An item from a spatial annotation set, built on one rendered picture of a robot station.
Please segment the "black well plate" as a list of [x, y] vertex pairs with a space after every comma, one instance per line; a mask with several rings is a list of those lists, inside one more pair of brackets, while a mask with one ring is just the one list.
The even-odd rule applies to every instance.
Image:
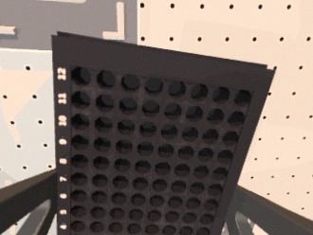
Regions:
[[221, 235], [276, 70], [51, 35], [57, 235]]

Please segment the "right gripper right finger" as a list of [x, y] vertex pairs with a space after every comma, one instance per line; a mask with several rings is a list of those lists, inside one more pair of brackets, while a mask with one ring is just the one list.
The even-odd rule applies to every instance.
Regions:
[[254, 235], [248, 219], [267, 235], [313, 235], [313, 220], [237, 184], [225, 217], [229, 235]]

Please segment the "grey rectangular base plate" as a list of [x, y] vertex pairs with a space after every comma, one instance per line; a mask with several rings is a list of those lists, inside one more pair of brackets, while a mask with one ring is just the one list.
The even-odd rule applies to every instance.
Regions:
[[[276, 69], [238, 185], [313, 220], [313, 0], [139, 0], [139, 44]], [[52, 53], [0, 51], [0, 188], [53, 168]]]

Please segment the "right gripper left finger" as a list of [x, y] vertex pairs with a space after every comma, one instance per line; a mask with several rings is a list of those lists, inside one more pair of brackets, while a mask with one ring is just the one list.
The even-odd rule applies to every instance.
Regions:
[[0, 189], [0, 235], [29, 213], [16, 235], [47, 235], [58, 210], [56, 168]]

